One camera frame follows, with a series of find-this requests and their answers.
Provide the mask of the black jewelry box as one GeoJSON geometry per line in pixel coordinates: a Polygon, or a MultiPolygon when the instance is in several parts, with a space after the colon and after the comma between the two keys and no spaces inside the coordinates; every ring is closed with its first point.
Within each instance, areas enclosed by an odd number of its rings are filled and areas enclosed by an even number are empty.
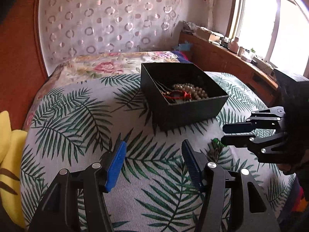
{"type": "Polygon", "coordinates": [[[193,63],[143,63],[141,90],[161,131],[214,118],[228,94],[193,63]]]}

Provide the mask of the green stone earrings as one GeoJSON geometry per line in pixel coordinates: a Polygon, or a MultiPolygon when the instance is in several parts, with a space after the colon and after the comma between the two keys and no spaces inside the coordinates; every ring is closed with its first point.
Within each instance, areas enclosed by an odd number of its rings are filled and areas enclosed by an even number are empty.
{"type": "Polygon", "coordinates": [[[222,149],[225,147],[225,145],[223,145],[218,138],[212,139],[212,146],[214,150],[218,151],[222,151],[222,149]]]}

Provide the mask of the palm leaf print cloth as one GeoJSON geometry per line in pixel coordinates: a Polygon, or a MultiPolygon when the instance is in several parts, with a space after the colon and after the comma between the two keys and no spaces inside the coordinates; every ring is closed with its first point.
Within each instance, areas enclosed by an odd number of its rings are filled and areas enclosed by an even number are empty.
{"type": "MultiPolygon", "coordinates": [[[[233,75],[211,72],[228,94],[217,117],[161,131],[152,121],[140,90],[139,74],[123,74],[52,89],[30,124],[21,160],[21,205],[30,224],[38,204],[59,170],[84,170],[127,143],[124,165],[112,191],[104,196],[116,231],[193,231],[203,195],[195,189],[181,156],[181,143],[207,155],[222,126],[242,122],[265,104],[233,75]]],[[[294,175],[259,163],[246,149],[224,147],[217,162],[232,171],[247,169],[264,191],[276,216],[290,194],[294,175]]]]}

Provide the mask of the wooden side cabinet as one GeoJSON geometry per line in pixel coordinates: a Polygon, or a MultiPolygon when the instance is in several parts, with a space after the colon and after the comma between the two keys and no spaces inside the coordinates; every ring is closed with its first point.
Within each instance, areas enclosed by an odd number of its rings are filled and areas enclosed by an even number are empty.
{"type": "Polygon", "coordinates": [[[192,44],[185,55],[203,71],[224,72],[236,76],[246,84],[268,107],[279,105],[278,85],[268,75],[236,54],[197,36],[181,32],[179,43],[192,44]]]}

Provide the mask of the pink bottle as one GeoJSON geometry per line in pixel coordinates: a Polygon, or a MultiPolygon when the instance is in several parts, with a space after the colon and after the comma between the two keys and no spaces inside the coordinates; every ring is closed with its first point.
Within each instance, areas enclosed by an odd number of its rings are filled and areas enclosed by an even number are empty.
{"type": "Polygon", "coordinates": [[[229,49],[229,51],[231,51],[231,52],[237,54],[237,53],[238,53],[238,50],[239,50],[238,42],[239,42],[239,38],[238,38],[238,37],[235,37],[230,43],[228,43],[228,49],[229,49]]]}

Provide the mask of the dark blue blanket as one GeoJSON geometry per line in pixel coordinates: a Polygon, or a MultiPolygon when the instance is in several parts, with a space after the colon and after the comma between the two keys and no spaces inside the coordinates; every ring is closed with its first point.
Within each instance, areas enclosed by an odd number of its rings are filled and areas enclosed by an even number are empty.
{"type": "Polygon", "coordinates": [[[177,57],[177,60],[180,62],[180,63],[192,63],[190,62],[190,60],[188,59],[188,57],[181,51],[172,51],[172,53],[174,55],[176,55],[177,57]]]}

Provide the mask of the cardboard box on cabinet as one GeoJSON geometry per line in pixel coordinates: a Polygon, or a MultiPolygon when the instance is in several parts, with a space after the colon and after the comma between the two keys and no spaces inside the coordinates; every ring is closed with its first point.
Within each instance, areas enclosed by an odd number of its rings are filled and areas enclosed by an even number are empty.
{"type": "Polygon", "coordinates": [[[201,39],[215,42],[219,42],[222,38],[224,38],[224,35],[218,32],[213,32],[205,27],[198,27],[194,34],[201,39]]]}

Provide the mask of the yellow plush toy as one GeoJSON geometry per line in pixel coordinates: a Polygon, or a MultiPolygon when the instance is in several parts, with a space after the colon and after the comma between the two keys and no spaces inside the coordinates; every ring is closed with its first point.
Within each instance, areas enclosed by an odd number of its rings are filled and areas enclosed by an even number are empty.
{"type": "Polygon", "coordinates": [[[1,112],[1,207],[12,222],[25,228],[21,206],[20,167],[27,132],[11,130],[8,111],[1,112]]]}

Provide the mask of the floral quilt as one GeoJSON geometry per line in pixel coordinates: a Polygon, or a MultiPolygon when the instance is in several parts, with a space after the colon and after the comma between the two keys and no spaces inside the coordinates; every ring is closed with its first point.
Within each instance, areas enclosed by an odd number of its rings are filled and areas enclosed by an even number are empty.
{"type": "Polygon", "coordinates": [[[79,55],[59,64],[35,95],[23,124],[28,131],[41,99],[52,89],[95,78],[140,73],[142,63],[179,62],[171,51],[115,52],[100,55],[79,55]]]}

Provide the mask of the window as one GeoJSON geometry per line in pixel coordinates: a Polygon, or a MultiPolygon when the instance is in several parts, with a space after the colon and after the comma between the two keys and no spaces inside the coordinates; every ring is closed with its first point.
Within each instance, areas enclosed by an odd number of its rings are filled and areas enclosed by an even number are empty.
{"type": "Polygon", "coordinates": [[[301,0],[232,0],[226,35],[273,68],[308,76],[308,9],[301,0]]]}

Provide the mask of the wooden headboard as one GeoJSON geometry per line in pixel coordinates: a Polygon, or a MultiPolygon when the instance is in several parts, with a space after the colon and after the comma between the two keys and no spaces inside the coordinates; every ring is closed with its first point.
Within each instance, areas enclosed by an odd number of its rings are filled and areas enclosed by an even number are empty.
{"type": "Polygon", "coordinates": [[[1,0],[1,111],[21,129],[48,76],[38,28],[39,0],[1,0]]]}

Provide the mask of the sheer circle pattern curtain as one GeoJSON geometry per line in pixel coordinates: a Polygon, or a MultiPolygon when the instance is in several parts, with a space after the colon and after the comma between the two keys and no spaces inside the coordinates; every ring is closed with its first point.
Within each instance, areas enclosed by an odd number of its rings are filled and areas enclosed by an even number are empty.
{"type": "Polygon", "coordinates": [[[204,0],[39,0],[46,71],[79,55],[170,50],[204,12],[204,0]]]}

